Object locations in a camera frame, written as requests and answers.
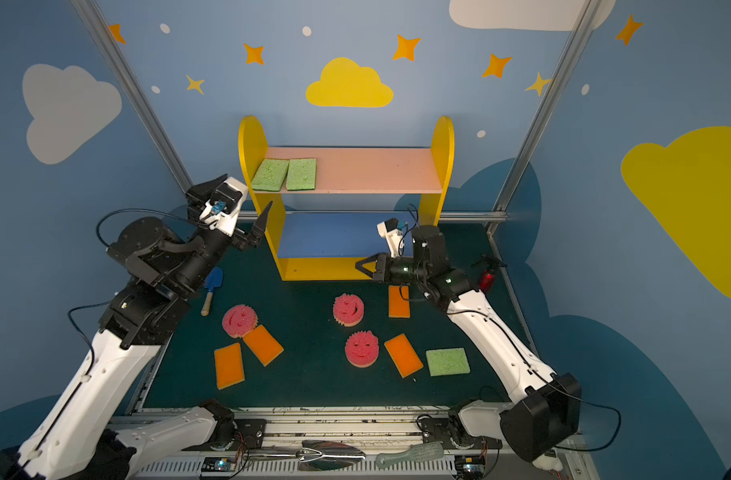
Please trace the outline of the green sponge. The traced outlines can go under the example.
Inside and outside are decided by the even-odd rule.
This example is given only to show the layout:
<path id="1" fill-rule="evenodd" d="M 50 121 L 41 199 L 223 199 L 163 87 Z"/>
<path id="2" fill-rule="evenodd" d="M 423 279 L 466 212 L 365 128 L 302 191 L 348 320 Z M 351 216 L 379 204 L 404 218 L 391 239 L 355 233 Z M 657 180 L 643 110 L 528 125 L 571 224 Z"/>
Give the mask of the green sponge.
<path id="1" fill-rule="evenodd" d="M 311 191 L 316 186 L 315 158 L 291 159 L 288 164 L 285 188 L 287 191 Z"/>
<path id="2" fill-rule="evenodd" d="M 471 373 L 467 352 L 463 348 L 427 350 L 425 357 L 431 377 Z"/>
<path id="3" fill-rule="evenodd" d="M 251 185 L 255 191 L 279 192 L 289 168 L 289 160 L 265 158 L 258 166 Z"/>

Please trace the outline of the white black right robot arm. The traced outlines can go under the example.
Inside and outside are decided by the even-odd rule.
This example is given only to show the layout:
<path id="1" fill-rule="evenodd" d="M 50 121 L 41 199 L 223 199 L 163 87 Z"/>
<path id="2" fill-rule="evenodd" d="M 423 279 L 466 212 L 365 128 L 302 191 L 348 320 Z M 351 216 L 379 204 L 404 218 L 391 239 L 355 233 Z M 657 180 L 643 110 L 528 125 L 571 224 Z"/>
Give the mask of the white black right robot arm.
<path id="1" fill-rule="evenodd" d="M 379 223 L 377 232 L 389 249 L 357 261 L 356 269 L 375 282 L 417 286 L 483 354 L 511 400 L 509 409 L 495 413 L 497 427 L 481 433 L 501 436 L 521 460 L 537 468 L 555 467 L 547 453 L 579 430 L 579 382 L 571 374 L 555 374 L 517 338 L 485 292 L 451 265 L 437 226 L 405 232 L 391 218 Z"/>

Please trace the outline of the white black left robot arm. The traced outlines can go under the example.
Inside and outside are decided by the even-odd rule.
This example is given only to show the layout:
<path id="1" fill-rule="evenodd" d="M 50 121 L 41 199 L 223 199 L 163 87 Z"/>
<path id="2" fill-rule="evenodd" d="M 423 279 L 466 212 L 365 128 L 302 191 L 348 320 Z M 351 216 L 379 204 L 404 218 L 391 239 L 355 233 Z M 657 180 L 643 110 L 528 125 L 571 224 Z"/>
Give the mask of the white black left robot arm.
<path id="1" fill-rule="evenodd" d="M 194 446 L 227 446 L 234 415 L 214 400 L 137 430 L 109 420 L 140 372 L 191 310 L 189 300 L 229 248 L 261 244 L 269 213 L 249 232 L 237 226 L 249 188 L 227 175 L 187 190 L 182 239 L 162 214 L 142 210 L 115 242 L 110 258 L 130 279 L 104 302 L 88 354 L 51 412 L 23 444 L 0 452 L 2 479 L 126 479 L 144 466 Z"/>

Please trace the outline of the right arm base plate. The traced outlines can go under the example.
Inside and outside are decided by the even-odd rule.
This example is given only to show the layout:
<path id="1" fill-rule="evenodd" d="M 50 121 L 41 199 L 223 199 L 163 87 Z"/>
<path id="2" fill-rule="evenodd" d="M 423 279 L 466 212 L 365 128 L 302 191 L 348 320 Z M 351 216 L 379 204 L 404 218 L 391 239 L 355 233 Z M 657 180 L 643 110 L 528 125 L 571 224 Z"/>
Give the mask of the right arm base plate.
<path id="1" fill-rule="evenodd" d="M 503 442 L 487 436 L 475 437 L 467 433 L 461 422 L 453 418 L 431 417 L 427 414 L 415 420 L 423 443 L 441 442 L 445 450 L 501 449 Z"/>

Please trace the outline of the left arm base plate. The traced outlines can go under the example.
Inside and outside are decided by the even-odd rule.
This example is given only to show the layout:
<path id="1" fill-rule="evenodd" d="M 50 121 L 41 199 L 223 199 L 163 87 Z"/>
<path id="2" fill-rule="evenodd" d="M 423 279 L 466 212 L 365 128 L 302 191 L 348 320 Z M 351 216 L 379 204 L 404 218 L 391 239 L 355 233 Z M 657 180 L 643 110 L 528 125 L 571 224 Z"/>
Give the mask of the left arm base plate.
<path id="1" fill-rule="evenodd" d="M 237 450 L 239 447 L 258 449 L 263 444 L 266 426 L 263 419 L 219 420 L 206 445 L 214 451 Z"/>

